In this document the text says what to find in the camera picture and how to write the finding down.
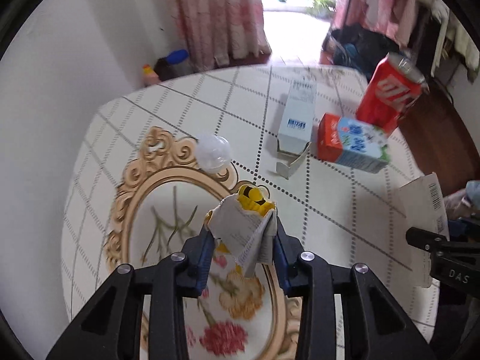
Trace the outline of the white torn cardboard box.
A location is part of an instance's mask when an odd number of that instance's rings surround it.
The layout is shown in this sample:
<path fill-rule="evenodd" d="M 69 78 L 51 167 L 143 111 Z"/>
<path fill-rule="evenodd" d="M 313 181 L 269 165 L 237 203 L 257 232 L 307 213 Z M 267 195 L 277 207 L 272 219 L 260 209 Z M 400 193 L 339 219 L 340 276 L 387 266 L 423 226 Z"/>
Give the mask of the white torn cardboard box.
<path fill-rule="evenodd" d="M 435 172 L 423 175 L 399 188 L 398 195 L 406 216 L 407 228 L 419 228 L 449 239 L 448 218 L 439 179 Z M 431 244 L 423 241 L 418 248 L 409 247 L 412 263 L 412 283 L 429 288 L 432 284 Z"/>

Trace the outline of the red blue milk carton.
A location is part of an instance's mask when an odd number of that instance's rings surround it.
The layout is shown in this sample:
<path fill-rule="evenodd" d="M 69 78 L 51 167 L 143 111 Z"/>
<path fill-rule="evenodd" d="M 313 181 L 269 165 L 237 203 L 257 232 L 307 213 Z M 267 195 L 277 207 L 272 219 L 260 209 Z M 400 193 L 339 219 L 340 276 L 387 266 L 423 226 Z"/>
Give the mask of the red blue milk carton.
<path fill-rule="evenodd" d="M 387 136 L 379 127 L 325 113 L 317 134 L 317 157 L 377 174 L 391 160 Z"/>

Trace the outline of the red cola can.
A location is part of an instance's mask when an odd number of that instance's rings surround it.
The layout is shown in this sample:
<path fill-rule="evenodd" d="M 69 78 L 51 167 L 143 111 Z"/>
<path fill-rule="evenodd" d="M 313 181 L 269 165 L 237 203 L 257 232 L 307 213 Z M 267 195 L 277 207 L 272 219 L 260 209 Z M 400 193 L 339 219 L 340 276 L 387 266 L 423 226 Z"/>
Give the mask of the red cola can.
<path fill-rule="evenodd" d="M 355 117 L 390 136 L 407 107 L 427 90 L 425 77 L 411 60 L 390 52 L 377 65 Z"/>

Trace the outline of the yellow white wrapper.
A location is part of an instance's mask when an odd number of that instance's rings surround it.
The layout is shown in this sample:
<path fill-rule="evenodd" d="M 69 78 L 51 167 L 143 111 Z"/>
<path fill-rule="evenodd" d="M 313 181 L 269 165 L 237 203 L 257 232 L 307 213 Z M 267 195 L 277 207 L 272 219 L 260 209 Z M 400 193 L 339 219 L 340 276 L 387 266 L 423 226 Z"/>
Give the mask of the yellow white wrapper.
<path fill-rule="evenodd" d="M 251 278 L 258 264 L 272 263 L 278 211 L 260 188 L 245 184 L 225 197 L 209 212 L 206 226 L 233 255 L 245 277 Z"/>

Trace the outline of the grey slipper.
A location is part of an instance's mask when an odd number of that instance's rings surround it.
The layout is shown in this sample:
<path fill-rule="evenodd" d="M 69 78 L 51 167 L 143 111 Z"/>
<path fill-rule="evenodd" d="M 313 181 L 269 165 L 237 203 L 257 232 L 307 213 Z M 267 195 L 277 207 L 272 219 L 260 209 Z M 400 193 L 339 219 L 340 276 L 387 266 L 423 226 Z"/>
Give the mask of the grey slipper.
<path fill-rule="evenodd" d="M 480 181 L 470 180 L 464 189 L 448 195 L 443 199 L 449 220 L 462 218 L 479 218 Z"/>

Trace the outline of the white open medicine box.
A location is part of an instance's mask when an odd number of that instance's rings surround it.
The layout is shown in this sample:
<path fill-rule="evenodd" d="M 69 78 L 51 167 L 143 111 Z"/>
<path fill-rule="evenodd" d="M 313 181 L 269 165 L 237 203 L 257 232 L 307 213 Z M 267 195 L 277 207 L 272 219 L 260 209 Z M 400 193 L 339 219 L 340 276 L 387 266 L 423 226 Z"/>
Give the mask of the white open medicine box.
<path fill-rule="evenodd" d="M 292 158 L 277 162 L 276 172 L 285 179 L 299 169 L 312 144 L 317 85 L 307 80 L 293 80 L 277 134 L 277 152 Z"/>

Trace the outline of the white patterned tablecloth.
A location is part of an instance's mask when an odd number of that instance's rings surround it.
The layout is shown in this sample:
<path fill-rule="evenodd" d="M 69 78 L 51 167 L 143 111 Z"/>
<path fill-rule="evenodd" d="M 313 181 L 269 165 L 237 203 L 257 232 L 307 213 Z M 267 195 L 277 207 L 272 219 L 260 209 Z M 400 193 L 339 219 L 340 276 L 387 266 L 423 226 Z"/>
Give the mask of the white patterned tablecloth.
<path fill-rule="evenodd" d="M 64 206 L 50 359 L 433 359 L 439 176 L 340 67 L 237 67 L 101 106 Z"/>

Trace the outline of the blue clothes pile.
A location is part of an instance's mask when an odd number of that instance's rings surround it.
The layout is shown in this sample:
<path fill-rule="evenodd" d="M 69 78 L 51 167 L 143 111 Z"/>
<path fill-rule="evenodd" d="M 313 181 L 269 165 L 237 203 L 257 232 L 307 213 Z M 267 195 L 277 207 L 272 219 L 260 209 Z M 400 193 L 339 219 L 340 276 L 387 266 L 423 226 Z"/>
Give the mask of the blue clothes pile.
<path fill-rule="evenodd" d="M 400 52 L 399 45 L 391 38 L 363 28 L 359 23 L 329 30 L 322 47 L 331 53 L 333 65 L 353 68 L 368 82 L 389 52 Z"/>

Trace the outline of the hanging clothes rack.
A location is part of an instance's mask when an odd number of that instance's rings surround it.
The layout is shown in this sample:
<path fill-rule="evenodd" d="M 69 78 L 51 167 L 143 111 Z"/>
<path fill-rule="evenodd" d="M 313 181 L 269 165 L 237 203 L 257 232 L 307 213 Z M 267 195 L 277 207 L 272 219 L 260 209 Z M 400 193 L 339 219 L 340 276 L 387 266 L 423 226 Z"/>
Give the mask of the hanging clothes rack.
<path fill-rule="evenodd" d="M 395 41 L 425 77 L 455 58 L 477 78 L 479 48 L 443 0 L 337 0 L 330 29 L 355 23 Z"/>

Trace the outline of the orange cap bottle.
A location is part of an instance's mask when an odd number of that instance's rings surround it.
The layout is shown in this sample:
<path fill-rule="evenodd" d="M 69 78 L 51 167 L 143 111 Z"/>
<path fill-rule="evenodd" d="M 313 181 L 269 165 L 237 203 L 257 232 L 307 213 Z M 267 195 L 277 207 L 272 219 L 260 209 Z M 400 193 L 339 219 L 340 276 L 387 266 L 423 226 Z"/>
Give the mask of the orange cap bottle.
<path fill-rule="evenodd" d="M 142 67 L 142 80 L 145 87 L 157 85 L 161 82 L 160 77 L 150 64 L 145 64 Z"/>

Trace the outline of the blue lid plastic jar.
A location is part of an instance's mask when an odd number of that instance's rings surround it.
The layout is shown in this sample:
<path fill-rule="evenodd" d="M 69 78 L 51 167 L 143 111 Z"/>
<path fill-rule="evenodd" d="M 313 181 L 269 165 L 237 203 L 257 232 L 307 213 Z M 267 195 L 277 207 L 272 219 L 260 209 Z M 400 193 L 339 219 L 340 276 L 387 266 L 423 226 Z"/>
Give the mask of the blue lid plastic jar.
<path fill-rule="evenodd" d="M 190 55 L 186 49 L 178 49 L 163 58 L 159 58 L 154 66 L 154 72 L 160 80 L 166 81 L 187 76 L 194 72 Z"/>

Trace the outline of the pink floral curtain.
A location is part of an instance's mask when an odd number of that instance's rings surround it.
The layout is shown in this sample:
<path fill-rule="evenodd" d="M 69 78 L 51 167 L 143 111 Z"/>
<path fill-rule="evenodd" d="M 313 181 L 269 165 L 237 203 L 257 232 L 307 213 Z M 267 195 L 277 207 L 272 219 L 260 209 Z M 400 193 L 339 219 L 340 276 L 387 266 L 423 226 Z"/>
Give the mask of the pink floral curtain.
<path fill-rule="evenodd" d="M 272 52 L 264 32 L 262 0 L 167 0 L 167 4 L 198 72 Z"/>

